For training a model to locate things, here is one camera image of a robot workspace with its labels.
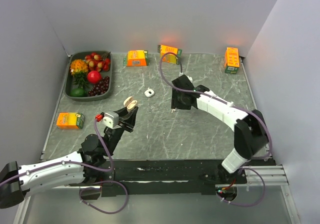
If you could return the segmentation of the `orange juice box back middle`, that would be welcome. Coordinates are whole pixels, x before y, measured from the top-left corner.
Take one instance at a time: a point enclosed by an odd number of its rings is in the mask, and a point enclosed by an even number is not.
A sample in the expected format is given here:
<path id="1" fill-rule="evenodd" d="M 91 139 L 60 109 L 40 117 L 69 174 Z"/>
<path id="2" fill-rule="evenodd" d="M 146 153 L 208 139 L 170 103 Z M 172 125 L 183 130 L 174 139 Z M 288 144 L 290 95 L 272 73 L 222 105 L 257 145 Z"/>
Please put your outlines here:
<path id="1" fill-rule="evenodd" d="M 158 45 L 157 52 L 164 62 L 178 64 L 178 57 L 182 54 L 182 49 L 166 45 Z"/>

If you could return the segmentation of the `orange juice box back left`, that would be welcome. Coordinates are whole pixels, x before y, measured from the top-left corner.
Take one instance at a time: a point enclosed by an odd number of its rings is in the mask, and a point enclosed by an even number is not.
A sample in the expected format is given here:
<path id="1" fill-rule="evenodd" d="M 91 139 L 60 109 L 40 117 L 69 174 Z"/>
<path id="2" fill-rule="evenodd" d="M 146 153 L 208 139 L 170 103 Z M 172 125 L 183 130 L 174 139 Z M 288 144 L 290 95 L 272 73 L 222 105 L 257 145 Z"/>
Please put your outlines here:
<path id="1" fill-rule="evenodd" d="M 130 50 L 124 57 L 123 65 L 126 67 L 144 67 L 147 66 L 148 51 L 147 50 Z"/>

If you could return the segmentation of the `orange juice box front left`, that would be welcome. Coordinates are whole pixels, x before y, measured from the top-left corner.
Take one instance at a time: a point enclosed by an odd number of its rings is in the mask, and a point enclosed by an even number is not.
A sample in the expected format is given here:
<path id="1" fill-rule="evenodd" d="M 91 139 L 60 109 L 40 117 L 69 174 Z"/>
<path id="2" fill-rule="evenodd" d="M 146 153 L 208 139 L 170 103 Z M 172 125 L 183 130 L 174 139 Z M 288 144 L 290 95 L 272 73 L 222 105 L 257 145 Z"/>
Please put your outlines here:
<path id="1" fill-rule="evenodd" d="M 83 129 L 85 116 L 76 112 L 61 112 L 58 115 L 56 126 L 59 129 Z"/>

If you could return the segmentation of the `orange toy pineapple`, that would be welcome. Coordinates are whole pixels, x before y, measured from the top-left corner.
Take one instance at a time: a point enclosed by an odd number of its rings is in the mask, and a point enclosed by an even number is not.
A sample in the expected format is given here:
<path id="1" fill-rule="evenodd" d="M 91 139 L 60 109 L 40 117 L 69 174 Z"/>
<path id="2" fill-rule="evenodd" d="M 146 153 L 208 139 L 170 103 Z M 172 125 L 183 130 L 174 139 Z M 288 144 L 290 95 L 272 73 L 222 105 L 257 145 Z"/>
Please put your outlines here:
<path id="1" fill-rule="evenodd" d="M 88 75 L 88 66 L 84 60 L 76 59 L 73 60 L 70 64 L 70 74 L 73 78 L 73 83 L 79 88 L 86 88 L 88 85 L 87 75 Z"/>

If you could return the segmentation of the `dark purple grape bunch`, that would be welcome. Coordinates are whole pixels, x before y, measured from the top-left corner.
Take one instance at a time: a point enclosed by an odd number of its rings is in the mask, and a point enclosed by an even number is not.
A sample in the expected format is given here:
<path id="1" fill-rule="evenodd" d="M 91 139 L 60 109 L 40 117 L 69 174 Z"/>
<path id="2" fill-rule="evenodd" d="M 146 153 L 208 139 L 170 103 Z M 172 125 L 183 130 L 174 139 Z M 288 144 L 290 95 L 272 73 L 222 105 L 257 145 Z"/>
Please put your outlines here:
<path id="1" fill-rule="evenodd" d="M 102 95 L 107 92 L 109 89 L 110 78 L 109 76 L 102 77 L 102 79 L 97 83 L 94 84 L 92 89 L 88 92 L 89 96 L 97 96 Z"/>

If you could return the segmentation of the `orange juice box back right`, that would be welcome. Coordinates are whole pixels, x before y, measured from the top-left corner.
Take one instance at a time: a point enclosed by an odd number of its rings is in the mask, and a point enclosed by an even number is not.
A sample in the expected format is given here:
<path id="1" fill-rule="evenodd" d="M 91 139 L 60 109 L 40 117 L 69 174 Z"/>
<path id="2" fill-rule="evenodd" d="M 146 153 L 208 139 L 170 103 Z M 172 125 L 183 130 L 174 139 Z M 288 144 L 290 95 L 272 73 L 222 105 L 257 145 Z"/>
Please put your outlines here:
<path id="1" fill-rule="evenodd" d="M 224 72 L 227 74 L 236 74 L 240 68 L 238 48 L 227 47 L 224 57 Z"/>

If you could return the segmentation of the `white earbud charging case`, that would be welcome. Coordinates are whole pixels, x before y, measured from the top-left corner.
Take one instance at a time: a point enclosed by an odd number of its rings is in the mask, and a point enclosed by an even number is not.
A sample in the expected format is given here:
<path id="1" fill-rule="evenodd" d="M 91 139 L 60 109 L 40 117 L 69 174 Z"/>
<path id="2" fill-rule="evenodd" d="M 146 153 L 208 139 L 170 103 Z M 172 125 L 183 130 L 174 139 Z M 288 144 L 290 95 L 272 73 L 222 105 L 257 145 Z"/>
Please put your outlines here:
<path id="1" fill-rule="evenodd" d="M 147 90 L 145 90 L 144 95 L 145 95 L 147 98 L 151 98 L 152 96 L 155 95 L 155 92 L 154 92 L 153 89 L 148 88 Z"/>

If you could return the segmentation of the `orange juice box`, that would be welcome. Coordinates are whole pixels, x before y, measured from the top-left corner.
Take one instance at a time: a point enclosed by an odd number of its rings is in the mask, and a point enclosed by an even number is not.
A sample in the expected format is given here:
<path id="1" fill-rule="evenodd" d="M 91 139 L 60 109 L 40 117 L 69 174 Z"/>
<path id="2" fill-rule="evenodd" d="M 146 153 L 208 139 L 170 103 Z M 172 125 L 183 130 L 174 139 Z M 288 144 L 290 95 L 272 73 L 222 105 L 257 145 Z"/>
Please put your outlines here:
<path id="1" fill-rule="evenodd" d="M 224 57 L 224 72 L 227 74 L 236 74 L 240 68 L 238 48 L 227 47 Z"/>
<path id="2" fill-rule="evenodd" d="M 148 51 L 147 50 L 130 50 L 124 57 L 123 65 L 126 67 L 144 67 L 147 66 Z"/>
<path id="3" fill-rule="evenodd" d="M 56 126 L 59 129 L 83 129 L 85 116 L 76 112 L 61 112 L 58 115 Z"/>
<path id="4" fill-rule="evenodd" d="M 178 57 L 182 54 L 182 49 L 166 45 L 158 45 L 157 52 L 164 62 L 178 64 Z"/>

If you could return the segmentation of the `red toy apple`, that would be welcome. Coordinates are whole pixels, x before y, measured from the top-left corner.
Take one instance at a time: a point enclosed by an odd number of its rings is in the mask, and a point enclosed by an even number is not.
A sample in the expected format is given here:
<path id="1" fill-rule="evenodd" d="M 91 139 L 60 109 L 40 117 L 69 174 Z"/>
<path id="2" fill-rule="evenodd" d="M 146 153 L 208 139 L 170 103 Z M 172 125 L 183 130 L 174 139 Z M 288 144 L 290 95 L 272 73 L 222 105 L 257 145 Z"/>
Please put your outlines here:
<path id="1" fill-rule="evenodd" d="M 90 71 L 87 74 L 87 80 L 91 84 L 97 84 L 102 80 L 102 76 L 98 71 Z"/>

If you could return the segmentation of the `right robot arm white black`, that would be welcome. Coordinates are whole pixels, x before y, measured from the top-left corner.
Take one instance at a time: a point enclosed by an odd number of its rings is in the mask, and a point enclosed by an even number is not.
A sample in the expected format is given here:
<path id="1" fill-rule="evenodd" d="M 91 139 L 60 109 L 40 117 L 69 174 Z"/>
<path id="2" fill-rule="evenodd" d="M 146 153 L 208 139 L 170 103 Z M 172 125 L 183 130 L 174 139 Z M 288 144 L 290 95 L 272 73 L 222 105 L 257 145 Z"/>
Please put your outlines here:
<path id="1" fill-rule="evenodd" d="M 230 183 L 236 171 L 270 142 L 263 115 L 258 110 L 239 109 L 203 85 L 195 87 L 186 75 L 179 76 L 171 83 L 173 109 L 189 110 L 194 107 L 212 115 L 233 131 L 234 147 L 218 171 L 219 179 Z"/>

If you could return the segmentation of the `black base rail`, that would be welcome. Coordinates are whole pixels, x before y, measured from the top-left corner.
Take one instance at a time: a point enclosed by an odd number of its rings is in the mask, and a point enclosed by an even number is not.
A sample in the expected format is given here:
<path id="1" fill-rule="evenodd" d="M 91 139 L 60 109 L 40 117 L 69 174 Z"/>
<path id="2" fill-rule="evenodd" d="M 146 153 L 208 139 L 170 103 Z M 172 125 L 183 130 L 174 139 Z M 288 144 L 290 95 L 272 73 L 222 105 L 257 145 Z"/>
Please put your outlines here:
<path id="1" fill-rule="evenodd" d="M 96 173 L 85 168 L 58 178 L 60 185 L 100 186 L 103 197 L 138 194 L 201 193 L 215 195 L 216 187 L 250 183 L 249 171 L 230 174 L 221 160 L 117 160 L 111 172 Z"/>

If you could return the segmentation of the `green toy avocado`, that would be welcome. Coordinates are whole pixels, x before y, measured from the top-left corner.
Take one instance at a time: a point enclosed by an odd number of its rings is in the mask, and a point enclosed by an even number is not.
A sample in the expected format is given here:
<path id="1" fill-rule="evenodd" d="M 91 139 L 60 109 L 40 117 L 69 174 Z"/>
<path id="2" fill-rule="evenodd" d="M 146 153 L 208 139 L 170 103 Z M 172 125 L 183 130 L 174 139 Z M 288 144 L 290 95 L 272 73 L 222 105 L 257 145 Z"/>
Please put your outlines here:
<path id="1" fill-rule="evenodd" d="M 75 89 L 71 90 L 70 96 L 71 97 L 86 97 L 87 96 L 87 92 L 85 91 L 85 89 L 75 88 Z"/>

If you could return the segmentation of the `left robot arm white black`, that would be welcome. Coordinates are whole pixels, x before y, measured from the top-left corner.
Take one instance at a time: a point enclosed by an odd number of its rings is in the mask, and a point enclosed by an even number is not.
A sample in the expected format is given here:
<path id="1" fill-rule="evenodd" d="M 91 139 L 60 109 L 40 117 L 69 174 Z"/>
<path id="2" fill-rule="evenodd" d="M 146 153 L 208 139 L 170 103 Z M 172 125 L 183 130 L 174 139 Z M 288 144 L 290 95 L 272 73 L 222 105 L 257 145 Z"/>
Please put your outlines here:
<path id="1" fill-rule="evenodd" d="M 113 152 L 123 133 L 133 132 L 138 109 L 124 107 L 98 114 L 93 123 L 95 134 L 66 156 L 30 165 L 7 163 L 0 173 L 0 207 L 16 206 L 30 195 L 60 185 L 92 185 L 102 173 L 112 173 Z"/>

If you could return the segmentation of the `pink earbud charging case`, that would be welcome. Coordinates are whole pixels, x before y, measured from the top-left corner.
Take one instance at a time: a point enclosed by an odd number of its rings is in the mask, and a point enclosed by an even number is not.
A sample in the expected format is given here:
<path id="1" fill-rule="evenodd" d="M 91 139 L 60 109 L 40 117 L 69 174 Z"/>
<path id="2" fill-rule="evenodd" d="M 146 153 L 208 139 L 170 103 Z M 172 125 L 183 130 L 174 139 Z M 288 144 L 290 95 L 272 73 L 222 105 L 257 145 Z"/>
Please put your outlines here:
<path id="1" fill-rule="evenodd" d="M 127 97 L 123 102 L 123 105 L 126 107 L 128 112 L 132 111 L 137 104 L 138 101 L 135 100 L 133 96 Z"/>

